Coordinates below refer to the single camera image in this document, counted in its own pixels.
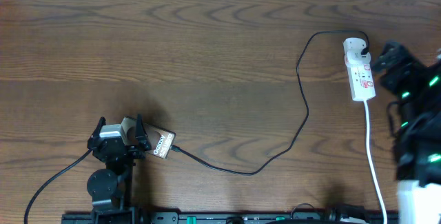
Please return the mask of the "bronze Galaxy phone box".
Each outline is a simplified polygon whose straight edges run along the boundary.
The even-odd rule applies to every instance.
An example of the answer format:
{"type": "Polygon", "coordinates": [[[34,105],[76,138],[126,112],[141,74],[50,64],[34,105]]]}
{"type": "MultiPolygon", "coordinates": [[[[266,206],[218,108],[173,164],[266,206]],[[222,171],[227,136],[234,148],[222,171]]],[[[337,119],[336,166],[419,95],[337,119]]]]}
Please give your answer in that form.
{"type": "MultiPolygon", "coordinates": [[[[135,137],[136,131],[136,119],[125,116],[121,122],[123,130],[126,133],[128,146],[137,146],[140,142],[135,137]]],[[[151,154],[153,156],[159,157],[161,159],[166,159],[171,146],[173,145],[176,134],[172,131],[165,130],[163,128],[156,127],[154,125],[149,125],[147,123],[143,124],[145,133],[147,135],[148,141],[152,147],[151,150],[145,151],[146,154],[151,154]]]]}

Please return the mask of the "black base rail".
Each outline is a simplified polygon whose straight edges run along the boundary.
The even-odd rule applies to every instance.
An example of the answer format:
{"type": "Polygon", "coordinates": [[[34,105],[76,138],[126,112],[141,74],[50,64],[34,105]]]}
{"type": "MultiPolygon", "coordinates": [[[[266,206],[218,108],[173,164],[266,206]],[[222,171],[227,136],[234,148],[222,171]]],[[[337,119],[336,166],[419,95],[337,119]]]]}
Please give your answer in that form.
{"type": "MultiPolygon", "coordinates": [[[[397,214],[387,214],[388,224],[399,222],[397,214]]],[[[383,223],[381,214],[372,214],[367,223],[383,223]]],[[[195,214],[176,212],[155,212],[141,217],[139,221],[133,223],[144,224],[264,224],[273,222],[287,223],[288,220],[294,220],[296,223],[337,223],[335,220],[325,220],[325,217],[319,217],[315,212],[294,213],[293,217],[289,214],[195,214]]],[[[64,214],[61,217],[62,224],[92,224],[92,223],[123,223],[116,217],[105,217],[104,221],[93,221],[90,214],[64,214]]]]}

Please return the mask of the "white power strip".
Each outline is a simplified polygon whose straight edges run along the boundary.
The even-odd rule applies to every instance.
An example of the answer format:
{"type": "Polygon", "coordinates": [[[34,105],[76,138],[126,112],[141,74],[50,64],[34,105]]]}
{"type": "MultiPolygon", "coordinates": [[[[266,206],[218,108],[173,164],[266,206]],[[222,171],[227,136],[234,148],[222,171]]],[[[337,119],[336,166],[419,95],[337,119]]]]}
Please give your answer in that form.
{"type": "Polygon", "coordinates": [[[363,55],[361,51],[348,50],[345,54],[345,65],[353,101],[367,101],[376,96],[370,61],[369,53],[363,55]]]}

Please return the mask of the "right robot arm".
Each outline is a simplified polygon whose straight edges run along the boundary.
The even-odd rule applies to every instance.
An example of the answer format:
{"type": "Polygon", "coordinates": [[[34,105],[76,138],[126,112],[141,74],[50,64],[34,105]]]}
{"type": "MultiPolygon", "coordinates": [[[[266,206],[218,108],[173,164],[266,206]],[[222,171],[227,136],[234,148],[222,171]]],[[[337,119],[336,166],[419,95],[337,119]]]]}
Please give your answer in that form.
{"type": "Polygon", "coordinates": [[[396,97],[394,138],[399,223],[440,222],[440,62],[425,65],[396,41],[371,64],[396,97]]]}

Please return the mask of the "white charger plug adapter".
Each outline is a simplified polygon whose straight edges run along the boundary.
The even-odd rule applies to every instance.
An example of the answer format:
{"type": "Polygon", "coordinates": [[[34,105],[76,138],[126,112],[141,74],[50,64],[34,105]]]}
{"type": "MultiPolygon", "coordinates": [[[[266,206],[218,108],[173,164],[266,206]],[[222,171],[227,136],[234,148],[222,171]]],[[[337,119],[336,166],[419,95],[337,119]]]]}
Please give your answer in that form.
{"type": "Polygon", "coordinates": [[[367,47],[366,41],[361,38],[351,37],[343,41],[343,48],[345,54],[350,50],[362,51],[367,47]]]}

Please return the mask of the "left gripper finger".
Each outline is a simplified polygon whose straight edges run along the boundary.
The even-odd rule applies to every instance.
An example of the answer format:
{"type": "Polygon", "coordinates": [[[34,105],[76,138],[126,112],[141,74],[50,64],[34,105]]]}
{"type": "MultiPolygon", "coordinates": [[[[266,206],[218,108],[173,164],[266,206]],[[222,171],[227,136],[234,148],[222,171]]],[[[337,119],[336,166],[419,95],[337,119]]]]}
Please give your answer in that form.
{"type": "Polygon", "coordinates": [[[141,114],[137,114],[136,127],[135,127],[135,138],[139,142],[139,145],[145,150],[151,150],[151,144],[148,139],[147,133],[143,125],[143,117],[141,114]]]}
{"type": "Polygon", "coordinates": [[[95,129],[94,129],[94,131],[93,131],[93,133],[91,134],[90,137],[91,137],[91,138],[97,138],[97,137],[99,137],[99,134],[100,134],[100,132],[101,132],[101,129],[102,129],[102,127],[103,127],[104,125],[106,125],[106,119],[105,119],[104,116],[102,116],[102,117],[99,119],[99,122],[98,122],[97,126],[95,127],[95,129]]]}

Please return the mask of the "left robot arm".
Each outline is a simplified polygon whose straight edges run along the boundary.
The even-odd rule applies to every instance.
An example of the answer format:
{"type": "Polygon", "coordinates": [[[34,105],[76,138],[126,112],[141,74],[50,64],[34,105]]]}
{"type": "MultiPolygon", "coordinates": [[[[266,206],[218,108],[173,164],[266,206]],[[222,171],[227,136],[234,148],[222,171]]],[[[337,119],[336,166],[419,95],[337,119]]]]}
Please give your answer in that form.
{"type": "Polygon", "coordinates": [[[108,125],[101,117],[88,139],[92,155],[105,164],[92,173],[87,190],[92,197],[93,224],[142,224],[143,210],[131,204],[135,160],[144,159],[152,148],[143,117],[125,117],[120,124],[108,125]]]}

